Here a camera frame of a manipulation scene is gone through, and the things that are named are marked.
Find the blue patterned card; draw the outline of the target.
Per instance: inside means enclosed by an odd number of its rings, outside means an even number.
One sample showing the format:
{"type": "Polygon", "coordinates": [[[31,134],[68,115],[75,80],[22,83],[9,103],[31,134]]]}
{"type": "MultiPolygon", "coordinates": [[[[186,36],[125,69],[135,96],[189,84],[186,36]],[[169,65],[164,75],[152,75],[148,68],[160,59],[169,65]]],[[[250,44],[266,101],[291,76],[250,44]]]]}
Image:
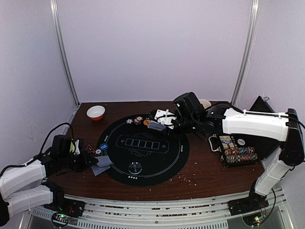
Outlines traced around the blue patterned card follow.
{"type": "Polygon", "coordinates": [[[113,165],[113,162],[110,160],[109,156],[99,156],[99,157],[96,157],[96,159],[98,160],[96,165],[99,167],[113,165]]]}
{"type": "Polygon", "coordinates": [[[103,172],[105,172],[106,170],[108,170],[108,169],[110,169],[110,168],[111,168],[110,165],[108,165],[108,166],[103,166],[103,167],[99,167],[98,165],[93,165],[93,166],[91,166],[91,169],[92,169],[93,174],[94,174],[95,177],[98,176],[98,175],[100,175],[100,174],[102,174],[103,172]]]}

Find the grey card deck box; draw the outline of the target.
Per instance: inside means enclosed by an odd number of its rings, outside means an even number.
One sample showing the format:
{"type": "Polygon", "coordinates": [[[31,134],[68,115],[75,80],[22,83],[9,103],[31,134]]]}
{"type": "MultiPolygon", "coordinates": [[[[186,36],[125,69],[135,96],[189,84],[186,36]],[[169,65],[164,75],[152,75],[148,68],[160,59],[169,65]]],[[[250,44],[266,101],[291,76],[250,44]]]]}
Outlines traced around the grey card deck box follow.
{"type": "Polygon", "coordinates": [[[155,121],[151,121],[148,126],[147,126],[149,129],[152,129],[152,130],[156,130],[156,131],[163,131],[165,130],[166,126],[158,123],[158,122],[155,122],[155,121]]]}

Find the blue small blind button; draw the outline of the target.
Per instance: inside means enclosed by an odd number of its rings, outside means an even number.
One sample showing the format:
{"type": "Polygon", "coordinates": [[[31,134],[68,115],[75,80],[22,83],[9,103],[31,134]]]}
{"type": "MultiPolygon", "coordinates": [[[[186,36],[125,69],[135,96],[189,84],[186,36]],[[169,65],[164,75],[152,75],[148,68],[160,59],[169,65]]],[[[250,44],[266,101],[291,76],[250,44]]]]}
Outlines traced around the blue small blind button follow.
{"type": "Polygon", "coordinates": [[[103,143],[103,144],[101,144],[101,145],[99,146],[99,149],[100,149],[101,151],[106,151],[108,148],[109,148],[109,146],[108,146],[108,144],[106,144],[106,143],[103,143]]]}

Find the cream ceramic mug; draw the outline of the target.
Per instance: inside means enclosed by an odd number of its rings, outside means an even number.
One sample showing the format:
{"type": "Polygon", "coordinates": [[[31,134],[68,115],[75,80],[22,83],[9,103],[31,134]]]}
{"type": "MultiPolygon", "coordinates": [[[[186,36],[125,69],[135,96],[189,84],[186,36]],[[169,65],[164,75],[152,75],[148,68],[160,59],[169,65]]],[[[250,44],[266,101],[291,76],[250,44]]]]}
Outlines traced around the cream ceramic mug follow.
{"type": "Polygon", "coordinates": [[[205,99],[199,99],[199,102],[204,107],[204,109],[207,109],[212,106],[211,102],[205,99]]]}

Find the red poker chip stack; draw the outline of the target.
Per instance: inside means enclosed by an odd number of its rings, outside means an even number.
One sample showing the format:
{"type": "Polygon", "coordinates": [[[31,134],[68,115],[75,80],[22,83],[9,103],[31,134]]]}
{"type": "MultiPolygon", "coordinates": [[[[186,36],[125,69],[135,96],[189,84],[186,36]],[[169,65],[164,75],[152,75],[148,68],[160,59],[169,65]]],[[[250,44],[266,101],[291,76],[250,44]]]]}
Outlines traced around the red poker chip stack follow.
{"type": "Polygon", "coordinates": [[[136,124],[136,125],[139,125],[141,122],[143,121],[143,117],[141,116],[138,116],[136,117],[133,122],[136,124]]]}

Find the white blue poker chip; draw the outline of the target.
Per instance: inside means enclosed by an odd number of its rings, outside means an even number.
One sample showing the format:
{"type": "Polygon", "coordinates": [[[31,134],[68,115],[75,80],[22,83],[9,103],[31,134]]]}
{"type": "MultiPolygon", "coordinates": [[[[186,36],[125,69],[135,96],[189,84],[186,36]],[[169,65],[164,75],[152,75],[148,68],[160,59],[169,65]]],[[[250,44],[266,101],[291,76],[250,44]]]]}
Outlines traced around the white blue poker chip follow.
{"type": "Polygon", "coordinates": [[[127,120],[126,120],[126,123],[127,123],[127,124],[132,124],[132,123],[133,123],[133,120],[132,120],[132,119],[127,119],[127,120]]]}

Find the orange big blind button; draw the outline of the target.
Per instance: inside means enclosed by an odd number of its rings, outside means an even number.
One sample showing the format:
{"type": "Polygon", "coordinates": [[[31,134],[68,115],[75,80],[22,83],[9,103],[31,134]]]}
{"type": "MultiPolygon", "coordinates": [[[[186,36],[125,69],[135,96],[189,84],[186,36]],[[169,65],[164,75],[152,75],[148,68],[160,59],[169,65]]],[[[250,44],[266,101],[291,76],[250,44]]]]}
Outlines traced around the orange big blind button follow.
{"type": "Polygon", "coordinates": [[[150,121],[149,119],[146,119],[146,120],[143,121],[143,124],[146,125],[146,126],[148,126],[150,122],[151,122],[151,121],[150,121]]]}

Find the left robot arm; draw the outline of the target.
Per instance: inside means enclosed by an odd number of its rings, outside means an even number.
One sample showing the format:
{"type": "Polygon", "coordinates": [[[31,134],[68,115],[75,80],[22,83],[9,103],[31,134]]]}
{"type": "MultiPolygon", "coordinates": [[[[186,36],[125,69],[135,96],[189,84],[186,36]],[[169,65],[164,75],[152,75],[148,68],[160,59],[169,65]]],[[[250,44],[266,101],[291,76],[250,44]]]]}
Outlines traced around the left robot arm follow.
{"type": "Polygon", "coordinates": [[[46,179],[63,169],[82,172],[97,164],[98,159],[82,150],[74,153],[41,153],[22,165],[7,166],[0,173],[0,224],[37,206],[78,216],[64,189],[46,179]]]}

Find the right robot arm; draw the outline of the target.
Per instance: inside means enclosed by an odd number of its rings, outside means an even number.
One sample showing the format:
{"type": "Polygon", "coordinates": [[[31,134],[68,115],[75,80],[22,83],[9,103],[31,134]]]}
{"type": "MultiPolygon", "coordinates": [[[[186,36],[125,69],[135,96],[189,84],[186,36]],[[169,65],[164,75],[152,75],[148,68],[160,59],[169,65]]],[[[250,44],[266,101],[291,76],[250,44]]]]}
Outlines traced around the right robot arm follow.
{"type": "Polygon", "coordinates": [[[280,142],[276,158],[252,184],[248,197],[229,202],[232,211],[259,209],[281,178],[305,159],[301,131],[304,125],[294,109],[285,113],[253,112],[241,110],[227,101],[204,107],[193,92],[178,96],[173,104],[175,112],[166,111],[162,124],[169,124],[176,132],[242,134],[280,142]]]}

